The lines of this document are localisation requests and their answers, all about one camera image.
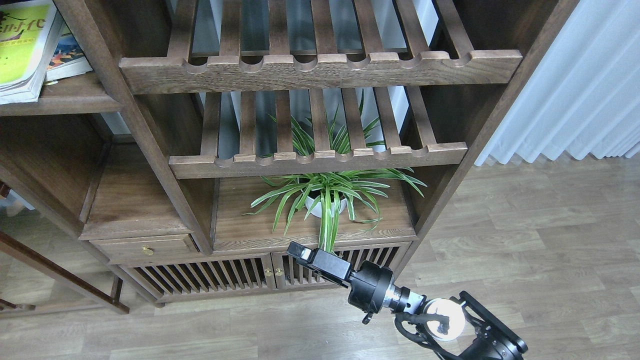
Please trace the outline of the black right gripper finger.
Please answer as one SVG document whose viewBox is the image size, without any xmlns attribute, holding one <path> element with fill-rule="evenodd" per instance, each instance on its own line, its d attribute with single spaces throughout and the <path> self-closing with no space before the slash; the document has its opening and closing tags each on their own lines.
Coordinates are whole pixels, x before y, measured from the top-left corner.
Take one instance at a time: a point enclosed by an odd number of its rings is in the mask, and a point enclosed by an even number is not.
<svg viewBox="0 0 640 360">
<path fill-rule="evenodd" d="M 309 261 L 313 260 L 316 254 L 316 250 L 306 247 L 295 241 L 291 241 L 288 248 L 286 249 L 286 253 L 297 262 L 308 264 Z"/>
</svg>

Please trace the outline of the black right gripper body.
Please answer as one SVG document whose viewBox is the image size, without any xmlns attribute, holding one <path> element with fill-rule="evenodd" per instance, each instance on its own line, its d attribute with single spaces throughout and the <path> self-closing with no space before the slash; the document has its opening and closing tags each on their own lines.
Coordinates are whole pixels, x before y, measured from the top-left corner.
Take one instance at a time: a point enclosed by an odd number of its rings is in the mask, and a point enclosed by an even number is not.
<svg viewBox="0 0 640 360">
<path fill-rule="evenodd" d="M 305 267 L 317 272 L 325 280 L 350 287 L 348 303 L 366 313 L 362 324 L 370 323 L 372 316 L 382 308 L 393 313 L 420 313 L 426 303 L 424 295 L 407 287 L 394 285 L 394 274 L 390 268 L 365 260 L 359 270 L 350 262 L 322 249 L 305 250 Z"/>
</svg>

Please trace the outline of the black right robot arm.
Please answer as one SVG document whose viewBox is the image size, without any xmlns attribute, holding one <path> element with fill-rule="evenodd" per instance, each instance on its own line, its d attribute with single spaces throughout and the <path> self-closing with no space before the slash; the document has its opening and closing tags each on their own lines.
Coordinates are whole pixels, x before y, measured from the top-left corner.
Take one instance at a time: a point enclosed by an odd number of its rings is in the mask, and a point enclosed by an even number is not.
<svg viewBox="0 0 640 360">
<path fill-rule="evenodd" d="M 388 308 L 398 332 L 418 346 L 434 351 L 441 360 L 521 360 L 526 342 L 482 306 L 468 292 L 459 298 L 433 298 L 394 284 L 390 268 L 366 260 L 359 269 L 320 248 L 292 242 L 287 249 L 297 264 L 325 280 L 350 288 L 348 302 L 365 313 L 368 324 L 375 313 Z M 459 355 L 441 347 L 457 339 L 467 324 L 476 337 Z"/>
</svg>

